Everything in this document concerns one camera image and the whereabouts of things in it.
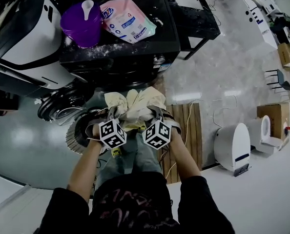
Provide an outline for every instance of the chair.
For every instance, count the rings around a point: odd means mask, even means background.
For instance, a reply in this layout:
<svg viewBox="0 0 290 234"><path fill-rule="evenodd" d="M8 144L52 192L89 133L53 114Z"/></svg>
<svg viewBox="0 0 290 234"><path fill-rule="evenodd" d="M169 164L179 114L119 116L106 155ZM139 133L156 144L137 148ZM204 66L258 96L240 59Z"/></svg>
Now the chair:
<svg viewBox="0 0 290 234"><path fill-rule="evenodd" d="M269 70L266 72L276 72L276 75L270 75L270 76L277 76L277 82L268 83L267 85L279 84L280 87L274 87L272 89L284 88L285 90L290 91L290 83L285 80L284 74L279 69Z"/></svg>

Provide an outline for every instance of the black table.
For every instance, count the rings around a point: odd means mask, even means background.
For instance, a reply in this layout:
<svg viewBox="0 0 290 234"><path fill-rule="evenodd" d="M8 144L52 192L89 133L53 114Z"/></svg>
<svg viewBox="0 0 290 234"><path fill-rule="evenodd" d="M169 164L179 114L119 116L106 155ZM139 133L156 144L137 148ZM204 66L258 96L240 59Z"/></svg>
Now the black table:
<svg viewBox="0 0 290 234"><path fill-rule="evenodd" d="M176 0L168 2L179 34L181 51L190 52L184 60L194 55L208 40L214 40L220 35L220 29L206 0L199 0L203 10L179 6ZM202 40L192 48L188 37Z"/></svg>

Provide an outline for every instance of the table leg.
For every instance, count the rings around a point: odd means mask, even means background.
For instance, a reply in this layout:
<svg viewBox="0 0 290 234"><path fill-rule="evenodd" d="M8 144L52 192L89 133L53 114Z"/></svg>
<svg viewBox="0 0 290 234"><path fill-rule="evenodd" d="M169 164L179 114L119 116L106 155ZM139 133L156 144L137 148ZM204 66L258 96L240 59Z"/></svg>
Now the table leg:
<svg viewBox="0 0 290 234"><path fill-rule="evenodd" d="M208 41L208 39L202 39L200 41L200 43L197 44L197 46L194 48L194 50L192 52L190 52L185 58L184 60L188 60L189 58L191 58L192 55L194 55L202 46L204 46L204 44Z"/></svg>

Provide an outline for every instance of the white appliance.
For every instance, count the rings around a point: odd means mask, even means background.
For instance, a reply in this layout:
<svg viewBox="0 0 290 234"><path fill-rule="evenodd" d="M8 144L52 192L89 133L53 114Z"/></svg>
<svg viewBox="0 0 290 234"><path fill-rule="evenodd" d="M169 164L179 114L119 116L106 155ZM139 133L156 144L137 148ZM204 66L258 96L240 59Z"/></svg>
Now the white appliance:
<svg viewBox="0 0 290 234"><path fill-rule="evenodd" d="M227 5L236 22L233 32L244 51L261 57L277 50L268 23L252 0L228 0Z"/></svg>
<svg viewBox="0 0 290 234"><path fill-rule="evenodd" d="M250 136L250 143L257 151L273 154L283 144L279 138L271 137L271 122L268 116L257 118L246 123Z"/></svg>
<svg viewBox="0 0 290 234"><path fill-rule="evenodd" d="M218 130L214 140L214 156L225 169L238 176L248 170L250 138L245 124L239 123Z"/></svg>
<svg viewBox="0 0 290 234"><path fill-rule="evenodd" d="M0 90L35 98L74 80L59 64L60 19L50 0L16 1L0 25Z"/></svg>

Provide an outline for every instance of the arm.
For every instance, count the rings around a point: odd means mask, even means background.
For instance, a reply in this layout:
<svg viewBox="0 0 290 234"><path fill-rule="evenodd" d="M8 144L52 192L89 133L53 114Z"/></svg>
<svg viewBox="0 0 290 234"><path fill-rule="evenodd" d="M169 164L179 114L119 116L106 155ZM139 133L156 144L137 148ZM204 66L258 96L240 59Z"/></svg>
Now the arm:
<svg viewBox="0 0 290 234"><path fill-rule="evenodd" d="M93 127L94 133L99 135L98 126ZM67 190L63 188L54 190L42 219L39 234L86 232L89 213L87 202L90 198L101 147L98 141L91 140L72 172Z"/></svg>
<svg viewBox="0 0 290 234"><path fill-rule="evenodd" d="M86 202L90 199L101 148L102 145L98 141L90 140L86 151L73 169L67 186L68 190L79 194Z"/></svg>
<svg viewBox="0 0 290 234"><path fill-rule="evenodd" d="M188 230L198 228L201 233L235 233L231 223L216 206L206 179L201 176L198 166L174 128L171 129L170 147L182 181L178 209L181 226Z"/></svg>
<svg viewBox="0 0 290 234"><path fill-rule="evenodd" d="M175 128L171 128L170 147L175 157L176 166L182 181L192 176L201 176L198 166Z"/></svg>

